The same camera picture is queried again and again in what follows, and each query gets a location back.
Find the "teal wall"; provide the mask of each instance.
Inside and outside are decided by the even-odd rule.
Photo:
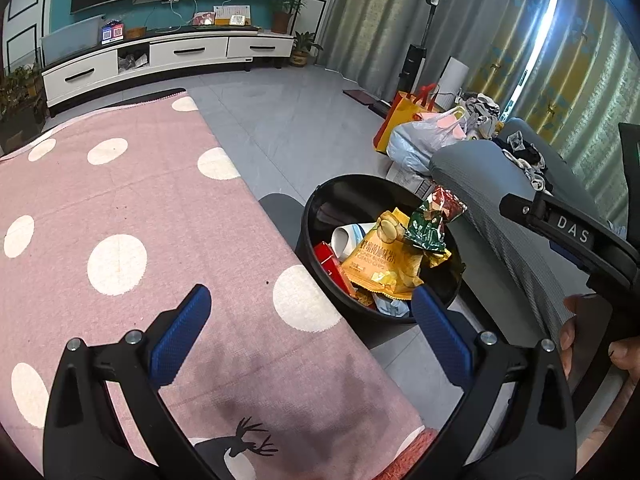
[[[198,0],[198,10],[212,10],[226,0]],[[271,27],[271,11],[268,0],[232,0],[229,5],[250,5],[252,25],[263,28]],[[177,27],[184,22],[172,13],[169,4],[159,2],[132,5],[131,0],[123,0],[112,4],[94,7],[71,14],[71,0],[51,0],[50,32],[66,27],[72,23],[85,20],[98,14],[106,15],[107,20],[122,20],[125,28],[142,27],[164,28]],[[193,0],[180,1],[174,4],[174,10],[188,20],[194,11]]]

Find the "metal bolt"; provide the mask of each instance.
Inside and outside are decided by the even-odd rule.
[[[130,330],[124,336],[124,341],[126,341],[127,344],[135,345],[142,341],[142,332],[140,332],[140,330]]]
[[[495,345],[498,342],[498,336],[493,332],[482,332],[480,334],[480,341],[482,341],[485,345]]]
[[[540,342],[540,346],[545,352],[553,352],[556,349],[556,345],[551,339],[543,339]]]
[[[71,350],[72,352],[75,352],[80,348],[81,344],[82,344],[82,341],[80,341],[77,337],[75,337],[69,340],[69,342],[66,344],[66,349]]]

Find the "curtain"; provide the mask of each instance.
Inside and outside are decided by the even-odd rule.
[[[548,3],[549,0],[509,0],[468,90],[491,96],[502,108],[507,105],[529,60]]]
[[[601,215],[626,224],[618,123],[640,123],[640,62],[605,0],[558,0],[514,106],[571,166]]]
[[[530,34],[520,32],[534,26],[544,0],[521,0],[518,12],[508,10],[513,1],[440,0],[420,82],[437,81],[450,56],[475,73],[482,63],[478,53],[487,52],[508,16],[521,23],[516,27],[518,34],[512,34],[514,51],[526,51],[528,46],[515,45],[529,40]],[[333,9],[321,38],[324,52],[318,63],[391,100],[409,44],[422,39],[429,13],[425,0],[335,0]]]

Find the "drawer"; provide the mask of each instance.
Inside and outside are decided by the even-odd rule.
[[[44,76],[47,101],[118,75],[118,53],[109,50],[63,66]]]
[[[229,38],[227,57],[289,57],[293,38]]]
[[[210,60],[226,57],[228,38],[193,38],[191,40],[163,41],[149,46],[149,65],[188,66],[206,64]]]

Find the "gray tile floor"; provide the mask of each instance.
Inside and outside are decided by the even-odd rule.
[[[357,85],[316,66],[211,73],[138,86],[63,112],[46,128],[121,100],[171,88],[189,92],[258,200],[284,193],[305,203],[316,186],[334,176],[384,176],[390,165],[371,145],[382,119],[342,94],[343,89]],[[462,300],[452,308],[480,328]],[[462,391],[447,381],[418,327],[377,346],[372,354],[418,409],[424,424],[441,429]],[[471,458],[478,457],[494,437],[509,397],[506,385]]]

